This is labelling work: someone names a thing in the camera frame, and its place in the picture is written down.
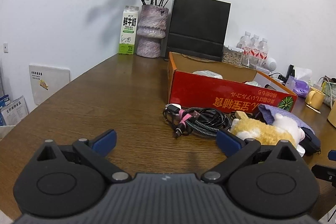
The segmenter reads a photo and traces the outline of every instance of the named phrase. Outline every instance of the wooden table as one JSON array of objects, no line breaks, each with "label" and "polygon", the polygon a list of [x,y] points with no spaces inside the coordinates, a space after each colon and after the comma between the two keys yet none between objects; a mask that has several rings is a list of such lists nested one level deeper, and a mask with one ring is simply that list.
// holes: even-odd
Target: wooden table
[{"label": "wooden table", "polygon": [[[167,103],[167,62],[115,55],[73,80],[31,112],[0,142],[0,210],[12,219],[20,215],[12,189],[22,168],[45,139],[71,144],[94,138],[109,128],[118,133],[108,159],[126,172],[203,173],[226,157],[213,140],[195,136],[175,139],[162,117]],[[336,148],[336,130],[322,114],[299,100],[294,114],[307,122],[322,143],[320,155],[305,158],[336,166],[327,159]],[[336,189],[318,181],[320,198],[312,216],[322,217],[336,204]]]}]

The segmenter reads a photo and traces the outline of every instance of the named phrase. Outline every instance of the white spherical device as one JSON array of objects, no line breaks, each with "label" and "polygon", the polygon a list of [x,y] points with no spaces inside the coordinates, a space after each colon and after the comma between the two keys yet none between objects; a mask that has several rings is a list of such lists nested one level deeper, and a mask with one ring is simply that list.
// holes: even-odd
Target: white spherical device
[{"label": "white spherical device", "polygon": [[264,64],[264,68],[270,72],[275,71],[277,69],[277,62],[274,58],[268,57],[266,59],[266,63]]}]

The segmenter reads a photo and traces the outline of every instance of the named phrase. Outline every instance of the yellow and white plush toy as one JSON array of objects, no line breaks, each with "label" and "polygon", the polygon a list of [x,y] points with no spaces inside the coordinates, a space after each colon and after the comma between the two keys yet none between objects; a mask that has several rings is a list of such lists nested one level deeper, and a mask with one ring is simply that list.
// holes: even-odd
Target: yellow and white plush toy
[{"label": "yellow and white plush toy", "polygon": [[242,140],[254,138],[263,145],[276,145],[279,140],[289,140],[295,148],[305,137],[304,131],[292,118],[279,113],[275,114],[271,126],[249,118],[234,119],[230,132]]}]

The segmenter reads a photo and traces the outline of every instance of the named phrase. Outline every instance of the metal screw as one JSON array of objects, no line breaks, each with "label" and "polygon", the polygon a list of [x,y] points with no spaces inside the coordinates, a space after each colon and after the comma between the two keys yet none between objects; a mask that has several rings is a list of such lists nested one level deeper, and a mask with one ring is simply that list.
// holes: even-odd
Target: metal screw
[{"label": "metal screw", "polygon": [[217,180],[221,177],[221,174],[216,171],[209,171],[204,174],[204,177],[208,180]]},{"label": "metal screw", "polygon": [[125,173],[125,172],[115,172],[113,175],[112,175],[112,178],[114,180],[125,180],[125,179],[128,179],[128,174]]}]

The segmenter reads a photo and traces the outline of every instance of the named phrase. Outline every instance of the white panel box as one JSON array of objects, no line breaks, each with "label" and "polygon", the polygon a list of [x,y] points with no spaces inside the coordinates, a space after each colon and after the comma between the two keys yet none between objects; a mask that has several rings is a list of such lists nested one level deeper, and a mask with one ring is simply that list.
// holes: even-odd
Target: white panel box
[{"label": "white panel box", "polygon": [[70,70],[29,65],[31,91],[37,105],[70,83]]}]

